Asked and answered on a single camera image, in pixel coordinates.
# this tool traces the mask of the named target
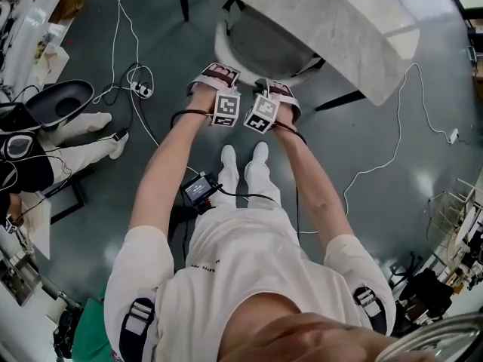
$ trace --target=white wall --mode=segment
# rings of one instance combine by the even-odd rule
[[[454,315],[478,311],[483,307],[483,283],[473,287],[471,291],[465,288],[461,294],[453,295],[451,300],[453,304],[446,312],[448,316],[453,317]]]
[[[43,314],[20,307],[0,284],[0,350],[6,348],[18,362],[46,362],[55,328]]]

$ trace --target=hand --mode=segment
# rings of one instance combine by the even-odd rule
[[[10,193],[10,207],[8,207],[8,213],[11,215],[14,225],[21,227],[23,224],[22,198],[15,193]]]
[[[220,74],[228,75],[229,78],[234,78],[235,75],[227,70],[222,69],[221,67],[210,66],[210,69],[214,70],[215,72],[219,72]],[[225,81],[221,79],[217,79],[218,81],[222,82],[224,85],[228,86]],[[193,92],[191,103],[188,105],[188,109],[195,109],[195,110],[203,110],[210,114],[213,113],[214,110],[214,100],[217,97],[217,89],[211,86],[208,86],[204,83],[198,83],[196,85],[195,91]]]
[[[279,90],[284,91],[286,93],[285,95],[288,96],[288,97],[291,95],[287,86],[285,86],[284,84],[279,84],[279,83],[273,82],[273,87],[277,87]],[[280,96],[281,96],[281,94],[272,94],[272,97],[274,97],[275,99],[278,99],[278,97],[280,97]],[[278,108],[276,120],[278,122],[281,122],[282,124],[286,124],[290,128],[295,129],[295,126],[294,126],[294,111],[292,110],[292,105],[290,103],[280,102],[280,106]]]

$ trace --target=shoulder strap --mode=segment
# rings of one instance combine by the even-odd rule
[[[154,319],[154,303],[138,298],[122,321],[119,351],[125,362],[141,362],[149,325]]]
[[[383,303],[376,297],[374,291],[368,287],[359,287],[354,292],[355,304],[360,305],[371,322],[372,330],[386,335],[386,310]]]

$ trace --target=plug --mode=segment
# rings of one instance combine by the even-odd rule
[[[453,129],[453,131],[451,131],[451,135],[450,135],[450,144],[451,145],[454,144],[454,141],[456,141],[456,138],[458,138],[458,129]]]
[[[131,82],[131,90],[134,91],[137,95],[139,95],[144,100],[152,96],[152,90],[147,87],[147,83],[140,84],[137,81],[133,81]]]

